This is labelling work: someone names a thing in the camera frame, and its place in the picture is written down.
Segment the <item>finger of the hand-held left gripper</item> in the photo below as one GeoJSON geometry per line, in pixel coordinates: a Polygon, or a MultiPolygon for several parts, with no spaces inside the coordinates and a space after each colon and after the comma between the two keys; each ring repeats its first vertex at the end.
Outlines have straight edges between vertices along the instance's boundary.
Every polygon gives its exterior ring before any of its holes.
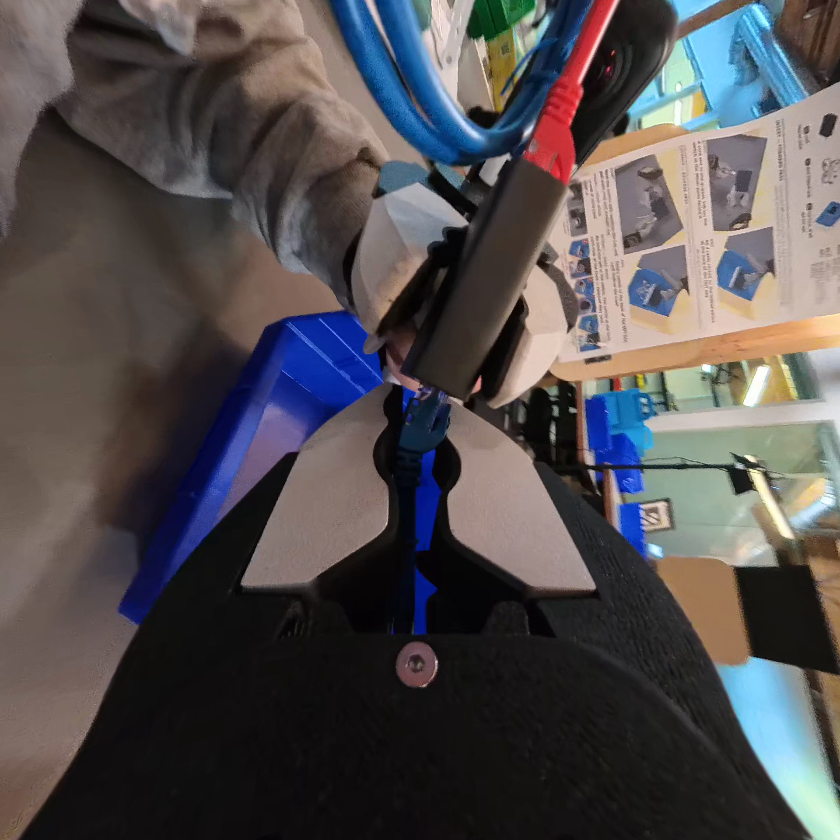
{"type": "Polygon", "coordinates": [[[485,403],[501,408],[550,370],[570,330],[571,288],[557,266],[535,266],[485,361],[485,403]]]}
{"type": "Polygon", "coordinates": [[[443,197],[420,183],[374,199],[351,270],[353,307],[377,352],[401,329],[418,328],[438,283],[447,235],[467,225],[443,197]]]}

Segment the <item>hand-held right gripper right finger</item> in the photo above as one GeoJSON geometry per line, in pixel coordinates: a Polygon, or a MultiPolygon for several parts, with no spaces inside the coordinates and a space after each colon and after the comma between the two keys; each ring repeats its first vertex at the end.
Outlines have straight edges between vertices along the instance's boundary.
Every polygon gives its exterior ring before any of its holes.
{"type": "Polygon", "coordinates": [[[444,455],[444,539],[527,600],[591,596],[595,582],[532,459],[454,404],[444,455]]]}

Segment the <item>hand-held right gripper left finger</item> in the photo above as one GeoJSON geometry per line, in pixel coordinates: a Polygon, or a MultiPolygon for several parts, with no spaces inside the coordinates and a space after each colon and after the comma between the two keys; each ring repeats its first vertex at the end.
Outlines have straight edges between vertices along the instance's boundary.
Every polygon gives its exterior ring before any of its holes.
{"type": "Polygon", "coordinates": [[[401,417],[401,386],[382,384],[322,425],[297,453],[241,579],[246,592],[320,595],[341,563],[385,537],[391,490],[375,447],[401,417]]]}

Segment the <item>black network adapter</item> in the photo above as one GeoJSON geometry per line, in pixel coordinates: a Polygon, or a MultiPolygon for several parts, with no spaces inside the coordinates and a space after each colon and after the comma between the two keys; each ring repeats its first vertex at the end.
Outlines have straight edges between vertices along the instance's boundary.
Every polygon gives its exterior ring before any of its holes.
{"type": "Polygon", "coordinates": [[[509,161],[469,222],[463,248],[448,269],[418,330],[402,372],[419,384],[465,400],[537,265],[566,185],[522,158],[509,161]]]}

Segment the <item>blue plastic bin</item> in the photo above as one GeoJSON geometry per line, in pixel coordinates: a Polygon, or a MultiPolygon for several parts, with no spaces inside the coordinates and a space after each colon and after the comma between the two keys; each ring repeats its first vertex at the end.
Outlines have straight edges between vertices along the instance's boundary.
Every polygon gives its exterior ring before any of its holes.
{"type": "Polygon", "coordinates": [[[374,451],[391,490],[388,534],[363,560],[341,563],[341,586],[327,596],[244,591],[243,574],[298,452],[322,425],[385,384],[363,331],[337,312],[287,318],[262,333],[162,524],[150,541],[119,612],[143,634],[174,636],[202,614],[242,596],[277,595],[340,603],[363,632],[424,631],[417,617],[416,557],[425,467],[441,435],[428,428],[435,408],[401,388],[374,451]]]}

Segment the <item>person's left hand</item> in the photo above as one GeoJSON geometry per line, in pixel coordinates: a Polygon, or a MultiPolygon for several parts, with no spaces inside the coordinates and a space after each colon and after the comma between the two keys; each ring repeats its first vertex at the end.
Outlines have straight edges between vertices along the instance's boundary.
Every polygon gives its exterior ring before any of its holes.
{"type": "Polygon", "coordinates": [[[364,343],[364,351],[375,354],[381,363],[383,382],[393,385],[399,384],[409,392],[421,389],[420,383],[404,374],[403,365],[410,353],[417,329],[409,322],[403,324],[385,335],[371,333],[364,343]]]}

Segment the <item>row of blue storage bins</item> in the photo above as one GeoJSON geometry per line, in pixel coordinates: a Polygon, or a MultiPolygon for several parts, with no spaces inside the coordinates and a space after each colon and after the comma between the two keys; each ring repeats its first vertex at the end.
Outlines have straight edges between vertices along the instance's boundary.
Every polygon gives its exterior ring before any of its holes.
{"type": "Polygon", "coordinates": [[[642,463],[654,445],[648,421],[656,417],[651,396],[637,388],[598,393],[584,400],[589,449],[597,465],[608,465],[623,494],[644,492],[642,463]]]}

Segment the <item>green plastic box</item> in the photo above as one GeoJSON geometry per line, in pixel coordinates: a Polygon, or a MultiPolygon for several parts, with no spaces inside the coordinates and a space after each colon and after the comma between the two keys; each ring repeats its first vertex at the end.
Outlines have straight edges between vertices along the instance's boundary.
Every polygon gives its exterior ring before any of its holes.
{"type": "Polygon", "coordinates": [[[535,1],[475,1],[468,21],[468,37],[496,39],[514,28],[535,7],[535,1]]]}

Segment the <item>instruction sheet on board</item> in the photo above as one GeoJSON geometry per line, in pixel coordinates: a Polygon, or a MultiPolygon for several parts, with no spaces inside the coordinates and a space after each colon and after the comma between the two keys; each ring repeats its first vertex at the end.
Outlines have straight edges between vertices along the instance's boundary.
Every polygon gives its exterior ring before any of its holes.
{"type": "Polygon", "coordinates": [[[838,84],[573,178],[550,243],[577,304],[567,380],[838,347],[838,84]]]}

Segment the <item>cardboard panel with black sheet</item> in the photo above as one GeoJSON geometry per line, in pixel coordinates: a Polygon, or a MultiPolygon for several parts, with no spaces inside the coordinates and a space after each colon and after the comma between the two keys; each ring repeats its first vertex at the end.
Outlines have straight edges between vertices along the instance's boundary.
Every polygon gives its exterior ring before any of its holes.
{"type": "Polygon", "coordinates": [[[654,567],[716,664],[760,658],[838,675],[835,635],[808,565],[668,556],[654,567]]]}

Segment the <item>black boom lamp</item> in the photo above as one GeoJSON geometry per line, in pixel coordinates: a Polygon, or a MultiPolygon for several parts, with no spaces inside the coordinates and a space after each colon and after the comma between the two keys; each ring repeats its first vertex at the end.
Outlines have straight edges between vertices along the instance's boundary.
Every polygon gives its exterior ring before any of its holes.
{"type": "Polygon", "coordinates": [[[703,463],[691,459],[679,458],[667,463],[632,463],[613,464],[608,462],[583,463],[577,469],[586,469],[606,473],[607,471],[638,470],[649,471],[717,471],[728,477],[729,484],[736,496],[755,492],[766,510],[780,538],[787,542],[795,540],[795,531],[782,507],[781,497],[775,491],[770,472],[756,458],[731,454],[726,463],[703,463]]]}

